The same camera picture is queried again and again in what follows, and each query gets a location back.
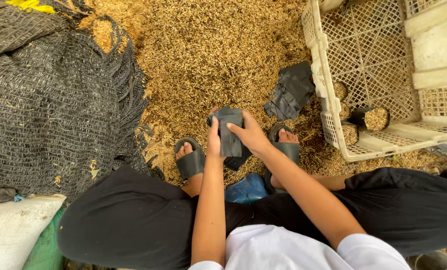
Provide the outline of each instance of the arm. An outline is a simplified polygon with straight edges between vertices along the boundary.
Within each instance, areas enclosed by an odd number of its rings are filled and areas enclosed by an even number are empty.
[[[200,261],[215,261],[225,266],[224,159],[220,156],[217,132],[218,120],[213,117],[192,235],[192,265]]]
[[[265,137],[253,117],[244,112],[245,128],[227,124],[254,155],[275,174],[312,223],[337,248],[350,234],[365,233],[358,221],[327,188],[300,169]]]

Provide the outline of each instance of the white shirt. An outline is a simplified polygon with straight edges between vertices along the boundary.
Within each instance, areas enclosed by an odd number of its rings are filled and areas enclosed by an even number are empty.
[[[226,270],[409,270],[402,255],[389,244],[367,234],[345,237],[335,252],[310,237],[274,225],[236,228],[226,241]],[[223,270],[201,261],[189,270]]]

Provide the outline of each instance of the white plastic crate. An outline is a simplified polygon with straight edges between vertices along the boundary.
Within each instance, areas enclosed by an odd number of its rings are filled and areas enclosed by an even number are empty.
[[[323,133],[348,161],[447,143],[447,45],[439,44],[447,43],[447,0],[406,1],[369,0],[342,17],[321,14],[319,1],[308,0],[302,14]],[[351,110],[387,108],[388,128],[360,131],[357,144],[345,145],[333,89],[339,81]]]

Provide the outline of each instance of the yellow plastic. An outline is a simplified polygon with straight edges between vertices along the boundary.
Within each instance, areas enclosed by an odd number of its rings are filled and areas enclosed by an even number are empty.
[[[40,3],[39,0],[10,0],[5,2],[9,5],[17,6],[21,10],[25,10],[27,12],[31,12],[32,10],[48,13],[48,14],[55,14],[55,10],[52,6],[43,5],[39,6]]]

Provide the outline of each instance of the foot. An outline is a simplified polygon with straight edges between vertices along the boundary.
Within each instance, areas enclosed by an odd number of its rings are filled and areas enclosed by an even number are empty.
[[[298,137],[295,134],[292,134],[290,131],[285,131],[283,128],[279,131],[279,143],[294,143],[298,144]],[[279,180],[275,177],[274,174],[270,177],[270,184],[272,187],[276,189],[285,190],[285,188],[281,185]]]
[[[188,155],[193,152],[192,146],[185,142],[182,147],[177,152],[176,158],[179,159],[185,155]],[[203,173],[197,173],[194,176],[190,176],[187,178],[188,184],[182,187],[183,191],[186,192],[190,197],[194,197],[200,194],[200,188],[202,186],[202,178]]]

